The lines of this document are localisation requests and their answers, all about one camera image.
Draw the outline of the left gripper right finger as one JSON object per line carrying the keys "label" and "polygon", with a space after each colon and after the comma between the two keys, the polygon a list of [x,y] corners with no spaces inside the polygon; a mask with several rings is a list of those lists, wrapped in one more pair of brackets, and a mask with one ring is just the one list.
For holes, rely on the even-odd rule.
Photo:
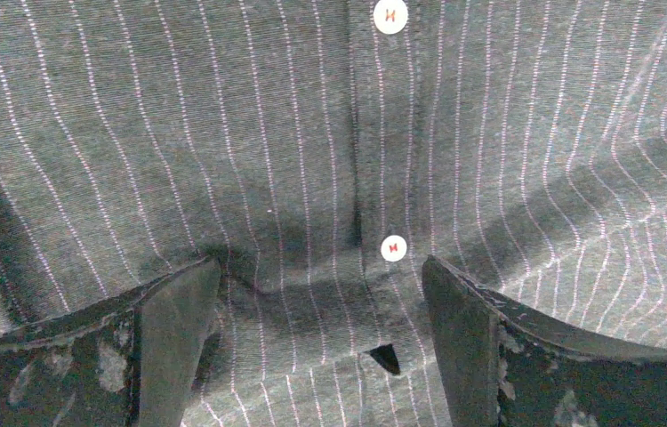
{"label": "left gripper right finger", "polygon": [[559,321],[430,257],[434,351],[456,426],[667,426],[667,349]]}

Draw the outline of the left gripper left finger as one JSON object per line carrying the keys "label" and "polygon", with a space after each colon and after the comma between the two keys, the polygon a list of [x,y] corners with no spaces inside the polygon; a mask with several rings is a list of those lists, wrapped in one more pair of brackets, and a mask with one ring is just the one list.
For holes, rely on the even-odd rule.
{"label": "left gripper left finger", "polygon": [[221,284],[217,261],[0,338],[0,426],[178,426]]}

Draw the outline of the black pinstriped shirt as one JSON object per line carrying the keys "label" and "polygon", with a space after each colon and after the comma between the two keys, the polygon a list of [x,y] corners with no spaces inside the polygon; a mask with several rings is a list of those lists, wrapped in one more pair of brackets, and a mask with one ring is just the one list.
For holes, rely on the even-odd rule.
{"label": "black pinstriped shirt", "polygon": [[0,338],[213,260],[178,426],[448,426],[430,257],[667,349],[667,1],[0,1]]}

